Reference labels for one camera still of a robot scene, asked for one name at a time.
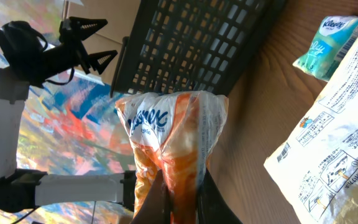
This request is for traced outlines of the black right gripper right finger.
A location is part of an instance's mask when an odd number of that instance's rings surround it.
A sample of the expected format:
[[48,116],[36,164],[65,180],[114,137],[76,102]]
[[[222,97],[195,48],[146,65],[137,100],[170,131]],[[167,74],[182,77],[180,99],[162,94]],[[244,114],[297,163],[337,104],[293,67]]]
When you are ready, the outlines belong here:
[[196,204],[198,224],[242,224],[223,199],[208,169],[198,189]]

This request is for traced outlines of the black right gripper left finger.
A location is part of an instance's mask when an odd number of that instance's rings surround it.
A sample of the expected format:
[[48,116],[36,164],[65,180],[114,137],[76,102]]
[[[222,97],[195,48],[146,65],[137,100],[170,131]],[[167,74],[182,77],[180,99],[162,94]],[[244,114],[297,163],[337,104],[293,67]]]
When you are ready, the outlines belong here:
[[170,199],[163,172],[157,172],[156,178],[137,215],[131,224],[169,224]]

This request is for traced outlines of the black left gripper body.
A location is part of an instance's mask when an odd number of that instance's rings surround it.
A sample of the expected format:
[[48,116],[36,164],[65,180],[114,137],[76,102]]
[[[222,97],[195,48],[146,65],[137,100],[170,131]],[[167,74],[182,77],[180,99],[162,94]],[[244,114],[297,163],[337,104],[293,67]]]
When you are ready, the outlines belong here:
[[90,73],[91,65],[88,60],[88,53],[80,40],[72,33],[70,21],[64,20],[59,27],[60,45],[43,51],[39,57],[33,59],[37,70],[35,78],[30,82],[33,86],[41,86],[44,82],[62,85],[62,82],[52,81],[53,77],[69,68],[74,70],[80,66],[86,74]]

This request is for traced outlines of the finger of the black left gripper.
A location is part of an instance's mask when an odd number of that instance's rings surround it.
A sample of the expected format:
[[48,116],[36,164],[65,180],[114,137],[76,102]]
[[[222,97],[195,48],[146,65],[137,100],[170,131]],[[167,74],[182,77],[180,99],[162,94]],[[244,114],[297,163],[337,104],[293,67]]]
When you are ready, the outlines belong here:
[[88,55],[89,64],[100,75],[105,71],[109,63],[117,55],[117,50],[109,50]]
[[68,19],[72,33],[80,40],[86,40],[108,24],[106,19],[87,19],[82,17],[69,17]]

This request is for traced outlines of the orange snack packet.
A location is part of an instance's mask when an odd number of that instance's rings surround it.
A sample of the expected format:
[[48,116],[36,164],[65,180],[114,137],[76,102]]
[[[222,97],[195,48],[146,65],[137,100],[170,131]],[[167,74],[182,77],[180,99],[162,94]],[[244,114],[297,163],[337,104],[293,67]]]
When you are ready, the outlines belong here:
[[134,152],[134,212],[160,170],[169,190],[171,223],[196,222],[196,193],[227,120],[229,100],[208,91],[144,93],[116,101]]

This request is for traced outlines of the large white snack bag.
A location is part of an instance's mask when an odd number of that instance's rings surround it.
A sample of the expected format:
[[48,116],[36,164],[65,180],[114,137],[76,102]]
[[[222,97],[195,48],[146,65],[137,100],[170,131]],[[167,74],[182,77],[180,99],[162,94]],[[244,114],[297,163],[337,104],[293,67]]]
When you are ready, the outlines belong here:
[[358,223],[358,38],[265,169],[302,223]]

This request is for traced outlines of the teal kleenex tissue pack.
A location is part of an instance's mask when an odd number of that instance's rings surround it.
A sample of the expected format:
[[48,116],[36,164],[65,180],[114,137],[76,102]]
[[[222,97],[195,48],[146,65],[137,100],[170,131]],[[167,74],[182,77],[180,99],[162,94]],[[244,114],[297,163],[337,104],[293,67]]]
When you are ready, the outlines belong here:
[[319,80],[329,81],[358,38],[358,16],[327,16],[308,51],[293,66]]

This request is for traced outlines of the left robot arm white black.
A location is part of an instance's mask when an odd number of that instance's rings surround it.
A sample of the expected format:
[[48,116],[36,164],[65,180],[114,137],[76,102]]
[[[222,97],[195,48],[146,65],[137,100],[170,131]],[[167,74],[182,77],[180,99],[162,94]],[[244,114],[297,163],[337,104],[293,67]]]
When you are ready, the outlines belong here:
[[83,41],[107,24],[105,19],[69,17],[60,23],[60,45],[50,49],[46,38],[25,21],[0,28],[0,48],[8,62],[0,68],[0,210],[17,213],[67,202],[106,201],[134,209],[133,171],[111,175],[54,175],[17,167],[21,117],[31,86],[80,66],[85,73],[104,72],[115,50],[89,54]]

